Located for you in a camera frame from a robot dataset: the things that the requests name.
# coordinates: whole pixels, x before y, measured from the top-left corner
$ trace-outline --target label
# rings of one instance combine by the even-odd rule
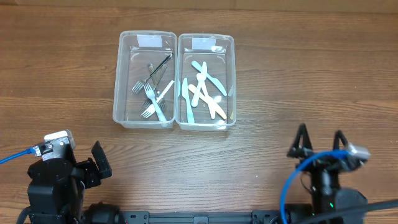
[[[213,50],[216,46],[216,39],[212,38],[192,38],[193,50]]]
[[[159,35],[137,35],[140,47],[163,47],[162,36]]]

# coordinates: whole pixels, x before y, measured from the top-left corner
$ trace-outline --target cutlery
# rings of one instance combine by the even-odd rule
[[[150,98],[150,100],[152,100],[152,105],[155,106],[155,110],[156,110],[156,114],[157,117],[159,118],[159,121],[167,121],[166,117],[164,116],[162,109],[159,107],[159,105],[157,104],[156,100],[155,100],[155,93],[152,89],[152,87],[150,87],[150,85],[148,83],[146,83],[144,85],[144,89],[145,89],[145,93],[148,96],[148,98]]]
[[[189,84],[188,89],[189,89],[189,91],[191,91],[192,93],[196,92],[196,90],[197,90],[196,86],[193,85],[193,84]],[[205,97],[202,93],[200,93],[200,94],[199,94],[199,98],[200,98],[201,100],[203,100],[205,103],[207,103],[207,105],[213,104],[213,107],[214,107],[215,111],[216,111],[223,119],[226,119],[226,114],[225,114],[225,112],[223,111],[223,109],[222,109],[211,97],[207,98],[207,97]]]
[[[162,66],[162,68],[160,69],[160,77],[159,77],[159,79],[158,79],[158,81],[157,81],[157,83],[155,84],[155,82],[154,82],[154,91],[155,91],[155,95],[157,95],[156,94],[156,87],[157,87],[157,85],[159,84],[159,82],[160,82],[160,80],[162,79],[162,77],[163,77],[163,74],[166,72],[166,68],[167,68],[167,65],[163,65]],[[142,104],[142,107],[143,108],[148,108],[148,106],[150,106],[150,104],[151,104],[151,100],[149,99],[149,98],[147,98],[146,99],[146,101],[144,101],[144,103]]]
[[[207,74],[207,64],[206,64],[206,62],[203,62],[201,73],[197,73],[198,86],[197,86],[197,90],[196,90],[196,92],[195,92],[195,94],[193,95],[193,98],[192,98],[191,105],[193,107],[197,107],[198,106],[200,89],[203,90],[203,93],[205,94],[205,97],[209,97],[209,94],[208,94],[207,88],[206,88],[206,83],[205,83],[206,74]],[[213,108],[213,104],[210,103],[210,104],[208,104],[208,106],[209,106],[209,111],[210,111],[211,118],[215,119],[216,118],[216,111]]]
[[[166,64],[166,62],[168,62],[170,60],[170,58],[172,58],[173,56],[173,52],[170,53],[170,55],[168,55],[163,62],[160,63],[160,65],[154,70],[154,72],[152,72],[148,78],[139,80],[131,89],[131,91],[133,91],[134,93],[139,93],[142,90],[142,87],[144,87],[144,85],[148,82],[148,80],[150,78],[152,78],[153,74],[155,74],[164,64]]]
[[[174,80],[171,80],[169,82],[169,84],[167,85],[167,87],[163,90],[163,92],[159,95],[158,98],[156,98],[156,102],[160,102],[161,100],[163,100],[164,95],[166,95],[166,93],[168,92],[168,90],[170,89],[170,87],[173,85]],[[150,116],[152,116],[152,114],[155,113],[155,106],[153,104],[151,104],[144,112],[142,112],[141,116],[143,116],[144,118],[149,118]]]
[[[197,69],[199,72],[201,72],[201,66],[197,61],[192,61],[191,64],[195,69]],[[221,82],[217,78],[213,78],[211,75],[209,75],[209,73],[207,73],[206,76],[220,90],[220,92],[224,96],[226,96],[226,91],[225,91],[223,84],[221,84]]]
[[[154,65],[153,65],[152,63],[149,63],[149,64],[148,64],[148,71],[149,71],[149,75],[151,75],[151,74],[155,71]],[[155,83],[157,82],[156,80],[157,80],[156,77],[153,76],[153,77],[152,77],[152,81],[154,82],[154,85],[155,85]]]
[[[185,98],[185,101],[187,101],[187,119],[188,119],[188,123],[194,123],[195,120],[193,119],[191,103],[189,102],[189,92],[188,92],[187,78],[184,78],[184,81],[182,82],[181,94],[182,94],[182,97]]]
[[[232,96],[234,94],[235,85],[232,84],[231,89],[228,92],[228,96]]]

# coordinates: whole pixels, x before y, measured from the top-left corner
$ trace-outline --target plastic container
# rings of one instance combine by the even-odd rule
[[[177,37],[171,32],[161,31],[124,31],[120,35],[118,64],[114,88],[113,120],[125,128],[172,128],[174,116],[175,83],[164,96],[166,109],[163,110],[167,121],[159,121],[156,113],[148,119],[141,114],[147,99],[145,90],[132,92],[133,86],[142,79],[148,78],[148,64],[156,67],[173,52],[173,57],[166,63],[167,68],[160,80],[157,91],[160,94],[175,78],[177,62]],[[148,83],[154,87],[152,80]]]
[[[218,34],[182,34],[178,39],[175,117],[181,129],[193,131],[227,130],[236,122],[236,74],[234,39],[228,35]],[[200,65],[207,63],[208,74],[217,78],[226,90],[226,96],[207,78],[206,88],[210,97],[221,106],[226,114],[223,119],[216,114],[211,119],[208,105],[199,100],[196,108],[192,108],[194,123],[187,121],[187,104],[182,97],[181,84],[187,78],[188,84],[197,86],[197,73],[192,61]],[[189,91],[190,102],[193,93]]]

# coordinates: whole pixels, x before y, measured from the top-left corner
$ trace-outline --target wood grain surface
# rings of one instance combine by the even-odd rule
[[[16,5],[15,0],[0,0],[0,5]]]
[[[0,0],[20,6],[249,9],[304,12],[397,13],[398,0]]]
[[[370,202],[398,198],[398,15],[0,7],[0,157],[71,129],[78,161],[99,140],[112,178],[86,192],[150,212],[277,209],[305,122],[317,150],[333,133],[372,158],[341,176]],[[237,122],[228,132],[124,129],[112,119],[124,30],[217,33],[235,39]],[[25,156],[0,167],[0,223],[29,205]],[[309,202],[296,181],[289,202]],[[398,210],[366,223],[396,223]]]

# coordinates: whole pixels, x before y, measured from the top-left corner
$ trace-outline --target silver fork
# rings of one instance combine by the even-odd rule
[[[142,90],[142,87],[144,87],[144,85],[147,84],[148,80],[149,80],[150,78],[152,78],[153,74],[155,74],[155,73],[156,73],[164,64],[166,64],[166,62],[169,61],[170,58],[172,58],[172,57],[173,57],[173,52],[170,53],[170,55],[167,56],[167,57],[163,60],[163,62],[160,63],[160,65],[155,69],[154,72],[152,72],[152,73],[149,75],[148,78],[139,80],[139,81],[132,87],[131,91],[133,91],[134,93],[139,93],[139,92]]]
[[[155,106],[156,114],[157,114],[157,117],[159,118],[159,121],[167,121],[166,117],[164,116],[164,114],[162,112],[162,109],[159,107],[159,105],[156,102],[155,93],[154,93],[152,87],[150,87],[150,85],[147,83],[144,85],[144,88],[145,88],[145,93],[146,93],[147,97],[150,100],[152,100],[152,104]]]
[[[160,76],[159,76],[159,79],[157,80],[157,82],[156,83],[154,82],[154,91],[156,91],[157,85],[159,84],[160,80],[162,79],[163,74],[166,72],[166,68],[167,68],[167,65],[163,65],[162,69],[159,71]],[[150,106],[151,103],[152,103],[151,100],[149,98],[147,98],[146,101],[144,101],[144,103],[142,104],[142,107],[146,109]],[[159,102],[158,104],[162,110],[166,109],[166,107],[165,107],[166,104],[164,102]]]
[[[174,84],[174,80],[171,80],[169,82],[169,84],[166,86],[166,88],[164,88],[162,93],[156,98],[156,102],[158,104],[159,104],[160,101],[164,100],[164,96],[170,90],[170,88],[172,87],[173,84]],[[141,116],[143,116],[144,118],[149,118],[155,112],[156,112],[155,106],[151,104],[144,112],[142,112]]]
[[[162,98],[157,104],[158,104],[159,107],[162,109],[162,111],[165,111],[165,110],[167,109],[167,107],[166,107],[166,102],[164,101],[163,98]],[[147,119],[148,119],[152,114],[154,114],[153,111],[151,111],[151,110],[145,110],[145,111],[141,114],[141,116],[143,116],[144,118],[147,118]]]

